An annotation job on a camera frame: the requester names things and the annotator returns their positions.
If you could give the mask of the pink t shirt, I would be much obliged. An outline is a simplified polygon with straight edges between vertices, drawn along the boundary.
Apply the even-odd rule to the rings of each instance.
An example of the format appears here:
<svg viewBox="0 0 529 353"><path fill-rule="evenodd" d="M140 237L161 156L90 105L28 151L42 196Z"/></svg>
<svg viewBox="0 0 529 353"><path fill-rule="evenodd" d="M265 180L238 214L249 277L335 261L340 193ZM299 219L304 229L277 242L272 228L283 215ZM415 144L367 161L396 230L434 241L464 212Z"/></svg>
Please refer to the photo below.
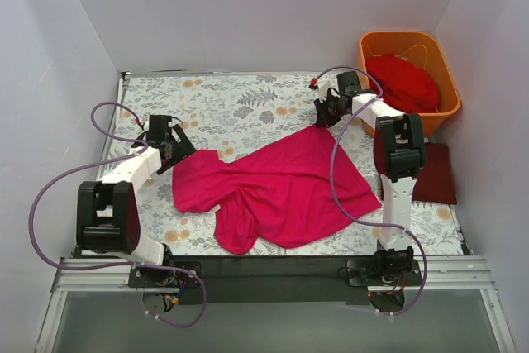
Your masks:
<svg viewBox="0 0 529 353"><path fill-rule="evenodd" d="M297 248L348 227L381 203L334 136L306 127L231 163L197 150L173 167L181 212L213 210L214 236L234 255L262 238Z"/></svg>

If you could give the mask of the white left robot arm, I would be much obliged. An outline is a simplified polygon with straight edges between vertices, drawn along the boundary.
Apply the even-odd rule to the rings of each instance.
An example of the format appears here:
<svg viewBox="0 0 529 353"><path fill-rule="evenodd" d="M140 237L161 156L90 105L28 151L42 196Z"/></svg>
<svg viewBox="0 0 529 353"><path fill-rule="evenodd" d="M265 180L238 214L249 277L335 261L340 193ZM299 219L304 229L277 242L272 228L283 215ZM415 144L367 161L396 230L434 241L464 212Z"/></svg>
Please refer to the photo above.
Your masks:
<svg viewBox="0 0 529 353"><path fill-rule="evenodd" d="M152 176L163 174L194 152L179 122L171 116L149 116L132 145L131 158L99 180L79 186L78 248L149 264L149 279L160 287L170 285L176 268L164 258L165 246L141 231L136 194Z"/></svg>

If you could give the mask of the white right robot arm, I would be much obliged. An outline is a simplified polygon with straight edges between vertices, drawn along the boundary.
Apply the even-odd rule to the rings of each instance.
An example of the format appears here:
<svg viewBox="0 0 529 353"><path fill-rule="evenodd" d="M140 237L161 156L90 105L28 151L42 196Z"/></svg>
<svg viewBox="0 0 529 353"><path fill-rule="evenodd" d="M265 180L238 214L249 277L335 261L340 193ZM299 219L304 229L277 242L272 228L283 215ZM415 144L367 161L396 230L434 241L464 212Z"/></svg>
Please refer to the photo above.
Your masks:
<svg viewBox="0 0 529 353"><path fill-rule="evenodd" d="M317 76L309 84L318 93L314 102L318 127L329 128L351 115L374 129L374 165L382 184L383 218L375 253L349 260L346 276L352 286L404 284L406 279L419 282L422 277L413 250L417 241L409 228L412 194L426 163L422 119L389 106L381 93L362 88L361 73L346 68L335 83Z"/></svg>

